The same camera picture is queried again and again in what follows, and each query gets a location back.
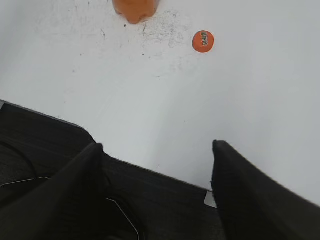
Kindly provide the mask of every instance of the white surface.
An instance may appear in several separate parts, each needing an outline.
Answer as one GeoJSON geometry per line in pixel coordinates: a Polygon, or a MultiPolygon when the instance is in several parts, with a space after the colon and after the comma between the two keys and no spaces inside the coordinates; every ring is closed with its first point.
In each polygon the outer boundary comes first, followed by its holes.
{"type": "Polygon", "coordinates": [[[319,9],[315,0],[161,0],[154,17],[130,25],[111,0],[2,0],[0,99],[206,189],[212,141],[226,140],[320,205],[319,9]],[[191,45],[200,30],[215,36],[206,54],[191,45]]]}
{"type": "Polygon", "coordinates": [[[217,208],[217,204],[214,199],[214,195],[213,195],[212,191],[206,191],[204,204],[209,207],[215,208],[215,209],[217,208]]]}

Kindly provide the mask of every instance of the orange bottle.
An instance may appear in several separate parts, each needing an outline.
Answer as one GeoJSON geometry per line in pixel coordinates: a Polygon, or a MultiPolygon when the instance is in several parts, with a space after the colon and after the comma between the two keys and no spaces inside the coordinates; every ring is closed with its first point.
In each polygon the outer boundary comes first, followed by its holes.
{"type": "Polygon", "coordinates": [[[117,14],[123,14],[129,23],[137,24],[143,17],[156,12],[156,0],[112,0],[117,14]]]}

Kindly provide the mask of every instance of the cable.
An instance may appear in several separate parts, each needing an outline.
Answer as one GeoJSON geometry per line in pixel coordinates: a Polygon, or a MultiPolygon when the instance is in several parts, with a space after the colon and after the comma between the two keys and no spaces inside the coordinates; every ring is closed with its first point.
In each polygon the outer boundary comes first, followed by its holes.
{"type": "Polygon", "coordinates": [[[16,154],[18,154],[29,166],[29,168],[31,169],[32,173],[33,173],[33,178],[35,180],[38,179],[38,175],[37,175],[37,171],[35,169],[35,166],[32,164],[32,162],[29,160],[29,158],[20,150],[16,149],[15,147],[11,146],[10,144],[0,141],[0,145],[4,146],[7,149],[10,149],[11,151],[15,152],[16,154]]]}

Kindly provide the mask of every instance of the black speck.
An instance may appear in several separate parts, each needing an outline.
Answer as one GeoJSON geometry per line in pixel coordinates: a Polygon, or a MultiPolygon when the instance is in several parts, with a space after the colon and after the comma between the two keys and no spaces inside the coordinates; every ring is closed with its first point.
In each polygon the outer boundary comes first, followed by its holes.
{"type": "Polygon", "coordinates": [[[102,29],[101,29],[101,32],[103,33],[103,41],[104,41],[104,40],[106,40],[106,34],[102,29]]]}

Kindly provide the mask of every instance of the orange bottle cap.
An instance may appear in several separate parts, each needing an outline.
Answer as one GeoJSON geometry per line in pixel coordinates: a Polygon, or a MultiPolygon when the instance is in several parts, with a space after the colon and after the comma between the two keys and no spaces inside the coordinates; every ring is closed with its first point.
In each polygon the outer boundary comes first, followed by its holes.
{"type": "Polygon", "coordinates": [[[214,46],[215,38],[208,31],[198,31],[192,41],[193,48],[199,53],[207,53],[214,46]]]}

